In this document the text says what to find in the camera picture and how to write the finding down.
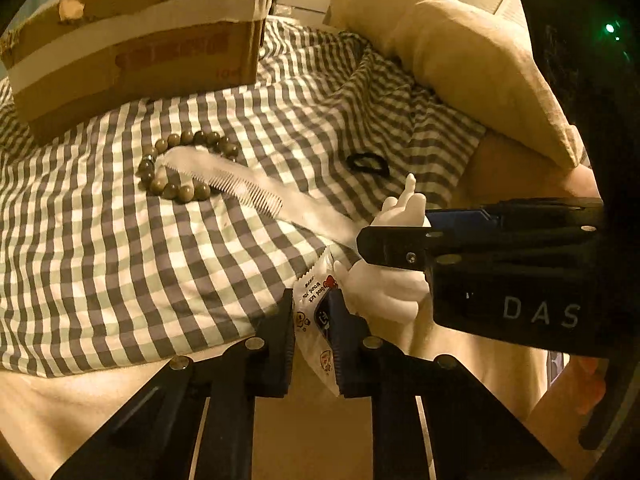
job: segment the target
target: wooden bead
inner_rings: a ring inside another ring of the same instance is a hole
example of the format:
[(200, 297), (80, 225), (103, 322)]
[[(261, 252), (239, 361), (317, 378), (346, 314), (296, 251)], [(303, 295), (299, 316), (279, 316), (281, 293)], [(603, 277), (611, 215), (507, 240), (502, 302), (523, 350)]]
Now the wooden bead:
[(180, 144), (180, 135), (178, 135), (178, 134), (170, 134), (166, 138), (166, 143), (169, 146), (169, 148), (175, 148), (176, 146), (178, 146)]
[(172, 184), (171, 182), (164, 186), (164, 190), (162, 191), (162, 198), (167, 200), (174, 200), (178, 196), (178, 186)]
[(211, 188), (199, 182), (193, 187), (193, 197), (198, 201), (208, 200), (211, 197)]
[(201, 144), (206, 144), (207, 143), (207, 136), (205, 134), (203, 134), (201, 130), (198, 130), (197, 132), (195, 132), (193, 134), (193, 143), (196, 146), (200, 146)]
[(166, 182), (164, 181), (164, 179), (155, 178), (151, 181), (151, 184), (149, 184), (149, 191), (156, 196), (160, 196), (162, 195), (165, 187)]
[(145, 146), (144, 148), (142, 148), (142, 156), (148, 155), (151, 156), (152, 160), (156, 160), (156, 157), (158, 156), (158, 150), (156, 150), (151, 145)]
[(180, 144), (187, 146), (193, 142), (193, 134), (191, 132), (182, 132), (180, 136)]
[(178, 190), (178, 200), (183, 204), (191, 202), (191, 200), (193, 200), (193, 186), (189, 186), (188, 184), (186, 186), (182, 186)]
[(153, 170), (154, 170), (154, 164), (150, 160), (147, 160), (146, 158), (142, 159), (142, 162), (140, 162), (140, 165), (138, 166), (138, 172), (142, 174), (142, 173), (148, 173), (149, 171), (153, 171)]
[(240, 147), (236, 143), (231, 142), (228, 139), (224, 143), (220, 142), (219, 147), (220, 153), (222, 153), (222, 155), (224, 155), (226, 158), (236, 158), (236, 156), (238, 156), (238, 152), (240, 151)]
[(158, 139), (158, 141), (156, 142), (156, 152), (158, 152), (158, 155), (162, 155), (168, 147), (169, 145), (167, 144), (165, 139)]
[(151, 182), (154, 177), (156, 176), (156, 174), (153, 171), (143, 171), (142, 173), (140, 173), (140, 180), (147, 185), (149, 182)]
[(220, 134), (218, 132), (209, 132), (207, 134), (207, 146), (216, 148), (220, 142)]

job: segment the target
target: comb teeth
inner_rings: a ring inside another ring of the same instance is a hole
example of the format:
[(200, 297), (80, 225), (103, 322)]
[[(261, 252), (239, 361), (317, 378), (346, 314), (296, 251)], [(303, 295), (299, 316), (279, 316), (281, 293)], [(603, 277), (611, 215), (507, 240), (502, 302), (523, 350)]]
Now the comb teeth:
[[(178, 171), (171, 164), (167, 166), (174, 171)], [(210, 186), (236, 197), (241, 204), (255, 207), (258, 211), (268, 214), (273, 218), (276, 218), (282, 209), (282, 200), (280, 197), (263, 190), (253, 182), (249, 182), (225, 170), (214, 168), (210, 171), (212, 171), (213, 176), (209, 180), (203, 179), (194, 171), (186, 173), (178, 171), (178, 173), (188, 174), (191, 178), (206, 182)]]
[(289, 324), (289, 327), (287, 329), (286, 345), (287, 345), (285, 348), (286, 383), (291, 384), (291, 377), (293, 375), (293, 354), (296, 351), (296, 332), (293, 328), (293, 322)]
[(328, 302), (331, 332), (329, 344), (334, 353), (335, 382), (345, 398), (370, 395), (370, 381), (360, 355), (360, 342), (370, 335), (369, 325), (360, 316), (350, 314), (339, 288), (322, 298)]

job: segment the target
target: white robotic hand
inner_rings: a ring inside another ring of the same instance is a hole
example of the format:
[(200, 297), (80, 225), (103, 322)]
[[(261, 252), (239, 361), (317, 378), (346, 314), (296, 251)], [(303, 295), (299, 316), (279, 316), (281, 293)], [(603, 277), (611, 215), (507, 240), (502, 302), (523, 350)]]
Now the white robotic hand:
[[(415, 192), (415, 177), (409, 174), (402, 195), (388, 197), (371, 225), (429, 227), (426, 202), (423, 194)], [(351, 270), (335, 262), (334, 276), (351, 310), (402, 324), (415, 319), (418, 304), (429, 293), (422, 272), (369, 265), (364, 260)]]

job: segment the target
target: bead bracelet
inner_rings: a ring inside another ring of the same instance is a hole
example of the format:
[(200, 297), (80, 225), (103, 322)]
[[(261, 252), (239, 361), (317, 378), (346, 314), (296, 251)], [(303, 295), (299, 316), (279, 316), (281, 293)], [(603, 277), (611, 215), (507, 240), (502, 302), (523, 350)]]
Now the bead bracelet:
[(138, 166), (138, 174), (145, 188), (156, 196), (162, 196), (167, 200), (177, 200), (180, 203), (191, 202), (192, 200), (208, 200), (211, 196), (212, 188), (203, 182), (195, 182), (190, 179), (189, 183), (183, 186), (176, 186), (169, 182), (166, 168), (160, 166), (156, 168), (156, 158), (167, 150), (179, 145), (183, 146), (206, 146), (209, 151), (220, 153), (225, 158), (235, 161), (239, 148), (234, 142), (229, 141), (225, 136), (217, 132), (207, 134), (197, 131), (182, 132), (182, 134), (169, 134), (167, 138), (158, 139), (153, 146), (144, 146), (142, 149), (142, 160)]

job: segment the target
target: cardboard box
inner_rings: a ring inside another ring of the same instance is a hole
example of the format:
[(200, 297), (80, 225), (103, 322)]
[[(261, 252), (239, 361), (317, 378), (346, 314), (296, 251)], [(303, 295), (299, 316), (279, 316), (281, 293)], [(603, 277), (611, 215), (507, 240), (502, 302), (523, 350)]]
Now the cardboard box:
[(255, 83), (271, 0), (59, 0), (0, 40), (40, 144), (140, 98)]

